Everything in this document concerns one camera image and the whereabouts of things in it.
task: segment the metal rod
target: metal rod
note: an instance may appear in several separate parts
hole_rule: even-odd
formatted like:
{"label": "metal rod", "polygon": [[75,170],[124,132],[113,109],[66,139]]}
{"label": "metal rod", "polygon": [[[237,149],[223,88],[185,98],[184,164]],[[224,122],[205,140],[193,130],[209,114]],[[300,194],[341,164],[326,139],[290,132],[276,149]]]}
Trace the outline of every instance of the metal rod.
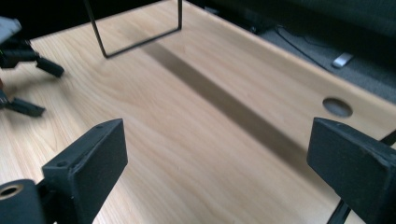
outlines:
{"label": "metal rod", "polygon": [[102,38],[100,36],[99,30],[97,28],[95,17],[93,16],[93,13],[92,13],[92,8],[91,8],[90,1],[89,0],[84,0],[84,5],[85,5],[85,8],[87,9],[88,16],[90,17],[92,28],[93,28],[93,31],[95,32],[96,39],[97,39],[97,41],[99,43],[100,50],[102,51],[103,56],[105,58],[107,58],[107,59],[109,59],[111,57],[114,57],[116,55],[122,54],[123,52],[125,52],[127,50],[135,49],[135,48],[141,47],[143,45],[146,45],[147,43],[155,41],[155,40],[157,40],[159,38],[162,38],[162,37],[164,37],[166,35],[170,35],[172,33],[180,31],[181,27],[182,27],[182,17],[183,17],[182,16],[182,13],[183,13],[183,11],[182,11],[182,0],[177,0],[177,28],[172,29],[172,30],[167,31],[167,32],[164,32],[164,33],[159,34],[159,35],[155,35],[154,37],[148,38],[148,39],[140,41],[138,43],[132,44],[131,46],[128,46],[126,48],[118,49],[118,50],[116,50],[114,52],[107,53],[106,50],[105,50],[105,47],[103,45],[103,41],[102,41]]}
{"label": "metal rod", "polygon": [[330,217],[328,224],[343,224],[347,220],[347,216],[349,215],[350,208],[349,206],[341,199],[335,208],[334,212],[332,212],[332,216]]}

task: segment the table surface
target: table surface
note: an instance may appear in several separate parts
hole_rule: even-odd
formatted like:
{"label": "table surface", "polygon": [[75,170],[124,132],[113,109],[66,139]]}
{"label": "table surface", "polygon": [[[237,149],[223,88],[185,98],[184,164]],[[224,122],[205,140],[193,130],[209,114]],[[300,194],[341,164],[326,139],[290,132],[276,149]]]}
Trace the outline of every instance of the table surface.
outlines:
{"label": "table surface", "polygon": [[[176,27],[176,2],[98,26],[111,51]],[[129,163],[95,223],[325,223],[338,198],[305,162],[313,118],[376,139],[396,127],[395,105],[188,3],[181,32],[110,60],[89,24],[32,44],[65,74],[31,63],[1,71],[10,98],[47,110],[1,111],[0,183],[37,183],[91,127],[122,118]],[[330,114],[329,96],[353,115]]]}

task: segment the round hole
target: round hole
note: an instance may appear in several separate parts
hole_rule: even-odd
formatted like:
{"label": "round hole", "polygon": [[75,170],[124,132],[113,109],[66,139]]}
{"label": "round hole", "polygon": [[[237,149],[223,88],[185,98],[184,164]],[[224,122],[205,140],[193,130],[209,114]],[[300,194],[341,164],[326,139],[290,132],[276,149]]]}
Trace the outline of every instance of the round hole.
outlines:
{"label": "round hole", "polygon": [[58,167],[63,167],[66,165],[67,165],[67,161],[60,161],[60,162],[56,163],[56,166],[58,166]]}
{"label": "round hole", "polygon": [[353,114],[352,107],[346,102],[329,97],[323,100],[323,106],[329,111],[331,114],[341,117],[341,118],[349,118]]}
{"label": "round hole", "polygon": [[10,185],[0,189],[0,200],[10,198],[17,195],[23,189],[23,185]]}

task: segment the black stand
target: black stand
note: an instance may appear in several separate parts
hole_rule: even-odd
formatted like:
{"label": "black stand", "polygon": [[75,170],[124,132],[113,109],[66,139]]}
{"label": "black stand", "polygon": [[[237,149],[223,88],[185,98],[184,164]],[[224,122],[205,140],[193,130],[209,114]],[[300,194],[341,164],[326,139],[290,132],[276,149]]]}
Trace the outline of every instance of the black stand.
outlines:
{"label": "black stand", "polygon": [[[41,57],[35,52],[29,41],[10,38],[0,45],[0,67],[3,69],[15,68],[19,62],[37,62],[37,68],[55,77],[61,77],[64,72],[64,69],[60,65]],[[17,98],[10,102],[3,91],[0,90],[0,109],[3,108],[30,117],[39,117],[45,110],[43,107],[32,105]]]}
{"label": "black stand", "polygon": [[162,38],[162,37],[164,37],[166,35],[170,35],[172,33],[180,31],[181,30],[181,26],[182,26],[182,0],[177,0],[177,16],[178,16],[177,28],[172,29],[170,31],[167,31],[167,32],[165,32],[163,34],[160,34],[160,35],[155,35],[154,37],[148,38],[148,39],[143,40],[141,42],[132,44],[131,46],[128,46],[128,47],[126,47],[124,49],[118,49],[118,50],[116,50],[114,52],[107,53],[106,50],[105,50],[105,47],[103,46],[103,42],[102,42],[102,38],[101,38],[101,36],[99,34],[99,30],[98,30],[98,28],[96,26],[95,17],[93,16],[93,13],[92,13],[90,1],[89,0],[84,0],[84,4],[85,4],[85,8],[87,8],[88,16],[90,17],[93,30],[95,31],[95,35],[96,35],[96,38],[98,40],[100,50],[102,51],[103,56],[105,58],[107,58],[107,59],[109,59],[109,58],[111,58],[113,56],[119,55],[119,54],[121,54],[121,53],[123,53],[123,52],[125,52],[125,51],[127,51],[129,49],[134,49],[134,48],[141,47],[141,46],[143,46],[143,45],[145,45],[145,44],[147,44],[149,42],[152,42],[154,40]]}

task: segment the floor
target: floor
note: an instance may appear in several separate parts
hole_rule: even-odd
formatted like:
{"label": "floor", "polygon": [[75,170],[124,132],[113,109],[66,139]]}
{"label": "floor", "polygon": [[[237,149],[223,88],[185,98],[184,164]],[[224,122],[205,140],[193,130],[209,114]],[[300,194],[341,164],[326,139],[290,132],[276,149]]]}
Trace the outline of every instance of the floor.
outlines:
{"label": "floor", "polygon": [[[339,23],[312,20],[309,16],[293,18],[272,12],[267,15],[245,12],[242,18],[215,7],[205,9],[396,104],[396,57],[388,40],[383,41],[382,37],[367,35],[362,29],[347,25],[345,31],[335,32],[334,26]],[[333,67],[332,62],[344,52],[353,54],[352,60],[342,68]]]}

